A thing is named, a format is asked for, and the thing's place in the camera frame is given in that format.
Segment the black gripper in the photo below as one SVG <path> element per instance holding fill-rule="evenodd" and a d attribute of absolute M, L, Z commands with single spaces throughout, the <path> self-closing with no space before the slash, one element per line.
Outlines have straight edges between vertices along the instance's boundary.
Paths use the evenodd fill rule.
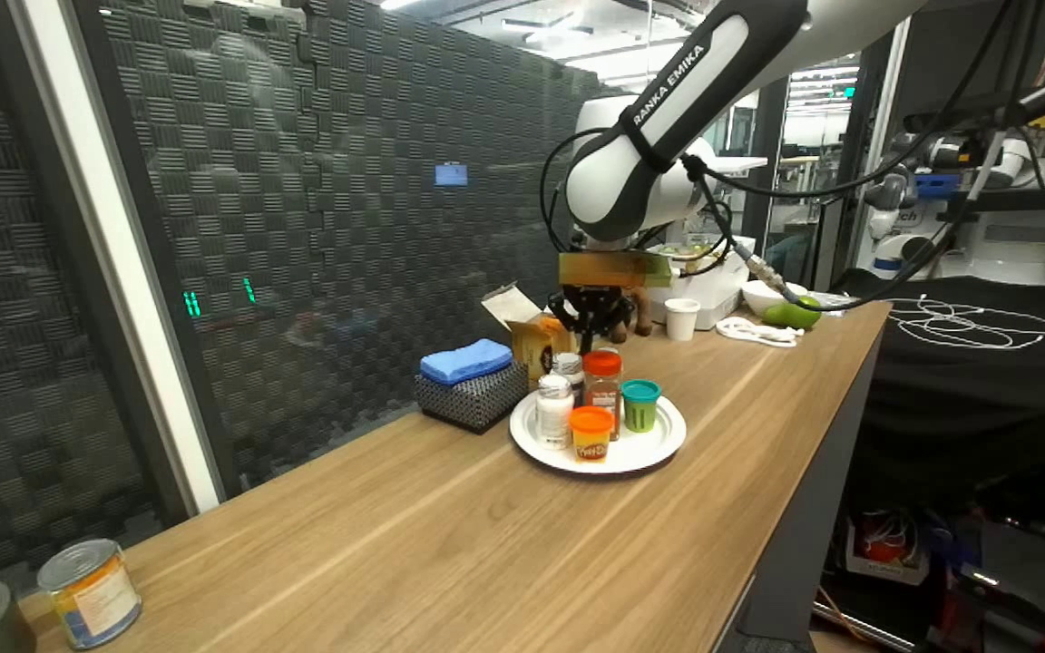
<path fill-rule="evenodd" d="M 634 305 L 621 286 L 566 286 L 556 314 L 585 344 L 630 339 Z"/>

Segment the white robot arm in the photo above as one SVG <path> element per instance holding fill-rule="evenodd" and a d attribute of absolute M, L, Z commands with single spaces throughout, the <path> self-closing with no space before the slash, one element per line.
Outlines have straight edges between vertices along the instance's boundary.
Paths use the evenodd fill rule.
<path fill-rule="evenodd" d="M 663 68 L 607 124 L 585 126 L 564 201 L 596 242 L 630 242 L 689 215 L 683 155 L 735 99 L 864 51 L 925 0 L 714 0 Z"/>

